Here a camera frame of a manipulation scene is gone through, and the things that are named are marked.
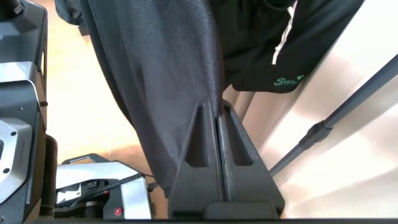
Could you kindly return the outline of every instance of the cable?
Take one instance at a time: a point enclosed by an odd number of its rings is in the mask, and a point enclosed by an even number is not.
[[[100,194],[100,193],[105,192],[107,190],[115,189],[116,187],[119,187],[122,184],[130,182],[132,180],[136,180],[136,179],[141,178],[141,177],[145,177],[145,175],[141,174],[141,173],[134,174],[134,175],[132,175],[130,177],[126,177],[126,178],[123,178],[121,180],[118,180],[117,182],[115,182],[113,184],[109,184],[109,185],[107,185],[107,186],[105,186],[103,188],[94,189],[94,190],[88,191],[88,192],[84,193],[83,195],[81,195],[80,197],[78,197],[77,200],[70,207],[75,206],[77,203],[81,202],[84,199],[90,198],[90,197],[92,197],[94,195]]]

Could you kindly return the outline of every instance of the floor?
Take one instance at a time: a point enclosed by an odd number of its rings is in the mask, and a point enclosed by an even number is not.
[[[94,152],[150,174],[136,132],[105,82],[90,37],[82,37],[77,27],[57,16],[54,0],[33,2],[45,7],[49,17],[47,133],[58,142],[58,163]],[[150,197],[155,218],[167,218],[162,189]]]

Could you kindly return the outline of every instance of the white drawstring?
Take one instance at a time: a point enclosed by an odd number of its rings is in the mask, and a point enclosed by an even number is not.
[[[287,11],[289,12],[289,15],[290,15],[290,19],[289,19],[289,22],[287,23],[287,27],[286,27],[284,33],[282,34],[282,37],[280,38],[280,43],[278,44],[278,46],[275,47],[274,56],[272,57],[273,65],[276,65],[276,59],[278,58],[279,52],[280,52],[280,50],[282,50],[282,47],[284,46],[284,44],[286,42],[287,36],[288,36],[290,30],[292,29],[292,23],[293,23],[294,11],[296,10],[296,5],[297,5],[297,1],[295,1],[292,6],[289,6],[287,8]]]

